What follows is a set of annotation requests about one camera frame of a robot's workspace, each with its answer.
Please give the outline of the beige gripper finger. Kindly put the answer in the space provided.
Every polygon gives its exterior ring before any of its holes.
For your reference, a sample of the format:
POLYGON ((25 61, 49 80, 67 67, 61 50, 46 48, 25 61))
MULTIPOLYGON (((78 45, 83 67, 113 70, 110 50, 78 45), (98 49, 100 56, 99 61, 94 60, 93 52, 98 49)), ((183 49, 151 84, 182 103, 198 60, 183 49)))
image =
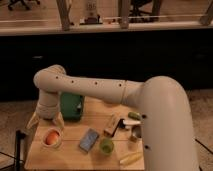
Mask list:
POLYGON ((61 130, 64 129, 64 120, 63 120, 63 116, 61 113, 58 113, 54 116, 53 118, 53 123, 60 128, 61 130))
POLYGON ((29 120, 26 128, 30 129, 33 125, 37 124, 39 122, 39 116, 36 113, 33 113, 31 119, 29 120))

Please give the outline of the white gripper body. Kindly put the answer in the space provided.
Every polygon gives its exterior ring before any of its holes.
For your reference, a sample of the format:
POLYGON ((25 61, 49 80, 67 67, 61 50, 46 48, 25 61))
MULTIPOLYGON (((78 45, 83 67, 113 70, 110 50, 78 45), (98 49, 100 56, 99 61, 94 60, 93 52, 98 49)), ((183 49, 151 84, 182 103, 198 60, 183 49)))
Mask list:
POLYGON ((60 104, 56 103, 51 106, 38 102, 35 113, 43 119, 53 119, 60 112, 60 104))

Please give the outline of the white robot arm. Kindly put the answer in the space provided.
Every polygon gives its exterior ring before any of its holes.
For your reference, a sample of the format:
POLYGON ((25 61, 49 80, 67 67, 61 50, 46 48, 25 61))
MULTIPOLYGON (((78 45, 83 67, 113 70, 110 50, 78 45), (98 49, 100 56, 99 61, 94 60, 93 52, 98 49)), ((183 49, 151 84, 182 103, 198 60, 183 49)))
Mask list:
POLYGON ((49 119, 62 128, 63 92, 122 104, 141 115, 145 171, 199 171, 189 99, 176 80, 168 76, 145 82, 72 77, 63 66, 51 65, 36 72, 33 82, 39 97, 28 127, 49 119))

